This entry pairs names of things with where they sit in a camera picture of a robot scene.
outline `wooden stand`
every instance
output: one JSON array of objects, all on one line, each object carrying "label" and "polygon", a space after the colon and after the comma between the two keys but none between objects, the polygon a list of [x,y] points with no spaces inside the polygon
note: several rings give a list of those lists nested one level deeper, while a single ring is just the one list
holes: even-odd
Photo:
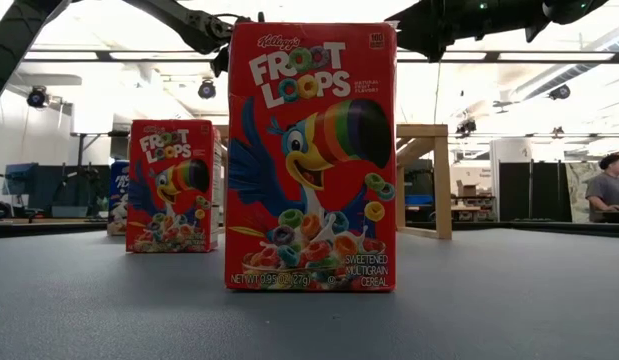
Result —
[{"label": "wooden stand", "polygon": [[[397,155],[396,227],[398,232],[451,240],[451,180],[449,178],[449,149],[447,125],[398,125],[397,146],[407,144]],[[405,223],[404,167],[433,151],[436,230],[407,227]]]}]

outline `cereal box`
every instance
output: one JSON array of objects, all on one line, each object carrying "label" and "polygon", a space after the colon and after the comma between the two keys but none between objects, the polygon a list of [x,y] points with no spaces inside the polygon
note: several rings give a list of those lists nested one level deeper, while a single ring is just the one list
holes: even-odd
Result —
[{"label": "cereal box", "polygon": [[111,236],[124,235],[127,230],[128,187],[129,162],[122,160],[115,161],[111,164],[109,217],[107,221],[107,233]]},{"label": "cereal box", "polygon": [[227,287],[392,290],[395,31],[238,24],[231,46]]},{"label": "cereal box", "polygon": [[207,120],[136,120],[131,127],[127,251],[217,247],[220,135]]}]

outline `toucan wing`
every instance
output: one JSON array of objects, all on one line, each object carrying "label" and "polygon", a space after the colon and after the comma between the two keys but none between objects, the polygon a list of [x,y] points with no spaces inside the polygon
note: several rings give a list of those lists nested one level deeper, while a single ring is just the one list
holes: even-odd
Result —
[{"label": "toucan wing", "polygon": [[140,161],[136,162],[136,179],[129,177],[129,205],[136,210],[143,210],[150,215],[160,211],[153,201],[151,188],[145,181],[142,174],[142,165]]},{"label": "toucan wing", "polygon": [[287,199],[280,187],[273,159],[256,130],[253,101],[247,100],[242,110],[248,144],[237,139],[229,142],[229,189],[237,191],[245,204],[262,203],[273,216],[287,209],[304,210],[302,202]]}]

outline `cardboard box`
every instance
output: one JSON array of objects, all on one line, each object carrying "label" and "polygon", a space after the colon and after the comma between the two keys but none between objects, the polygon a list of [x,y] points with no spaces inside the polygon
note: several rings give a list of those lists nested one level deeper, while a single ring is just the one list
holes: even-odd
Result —
[{"label": "cardboard box", "polygon": [[109,187],[107,234],[110,236],[121,236],[127,231],[128,188],[129,162],[116,161],[111,164],[111,185]]},{"label": "cardboard box", "polygon": [[392,290],[395,30],[245,23],[230,52],[227,287]]},{"label": "cardboard box", "polygon": [[456,181],[456,184],[458,184],[458,196],[477,196],[478,184],[463,184],[460,180]]},{"label": "cardboard box", "polygon": [[127,251],[215,249],[221,152],[211,121],[136,120],[129,141]]}]

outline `man in gray shirt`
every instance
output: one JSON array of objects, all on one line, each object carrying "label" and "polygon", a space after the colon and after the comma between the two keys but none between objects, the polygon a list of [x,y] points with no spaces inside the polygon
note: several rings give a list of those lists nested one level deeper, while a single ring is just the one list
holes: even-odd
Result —
[{"label": "man in gray shirt", "polygon": [[586,198],[589,200],[589,220],[603,221],[601,211],[619,211],[619,155],[600,160],[603,173],[589,180]]}]

